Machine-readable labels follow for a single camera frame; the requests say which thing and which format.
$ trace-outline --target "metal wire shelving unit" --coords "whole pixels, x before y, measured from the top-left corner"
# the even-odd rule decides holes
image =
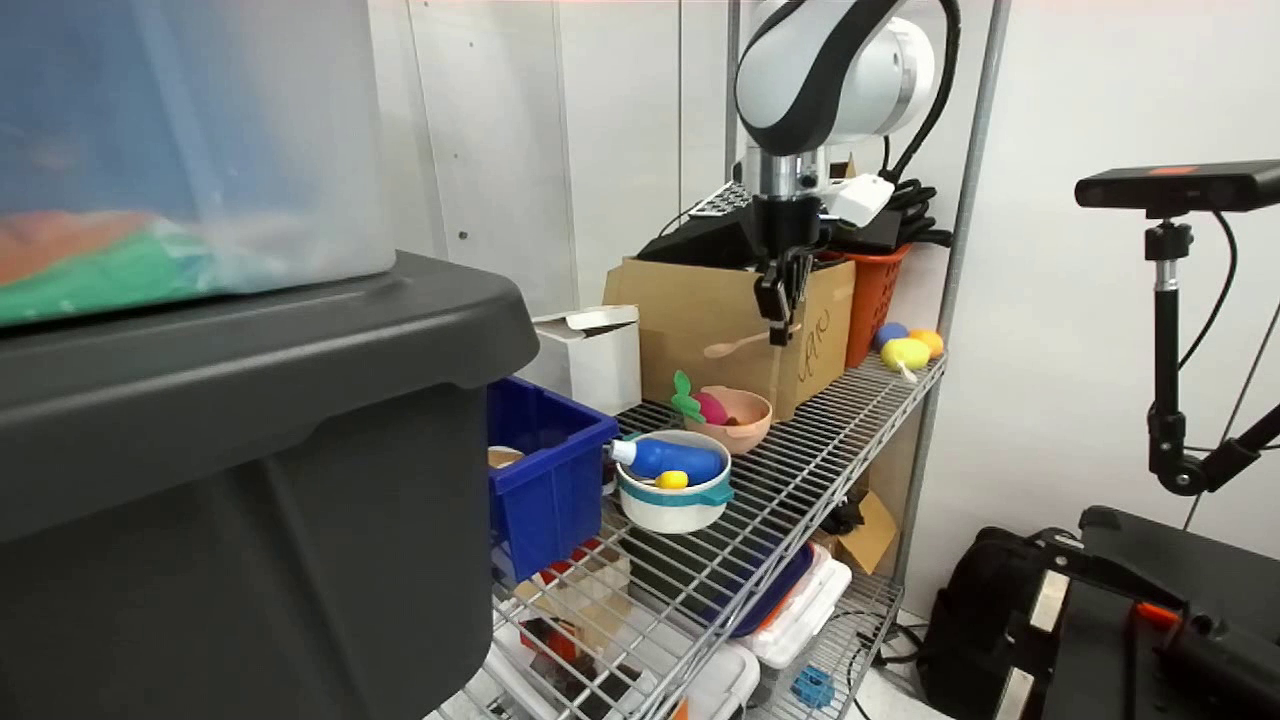
[[[856,367],[736,460],[736,501],[711,529],[650,536],[610,514],[599,546],[557,580],[497,592],[497,654],[529,657],[521,680],[529,683],[523,703],[537,703],[530,716],[673,716],[684,688],[768,595],[822,515],[846,501],[941,377],[942,365],[916,383],[873,365]],[[673,426],[663,406],[619,415],[623,431]],[[886,603],[881,609],[866,631],[876,639],[893,618]],[[842,693],[860,678],[865,664],[846,661]]]

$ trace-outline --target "pink bowl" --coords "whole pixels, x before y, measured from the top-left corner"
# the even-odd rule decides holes
[[[746,458],[763,443],[773,427],[773,406],[763,397],[724,383],[707,383],[701,394],[717,397],[736,426],[686,426],[691,431],[720,440],[730,458]]]

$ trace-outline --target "blue storage bin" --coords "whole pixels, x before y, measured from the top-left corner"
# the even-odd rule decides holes
[[[604,443],[614,421],[523,381],[486,387],[486,443],[523,460],[486,472],[493,541],[508,546],[511,580],[567,560],[599,536]]]

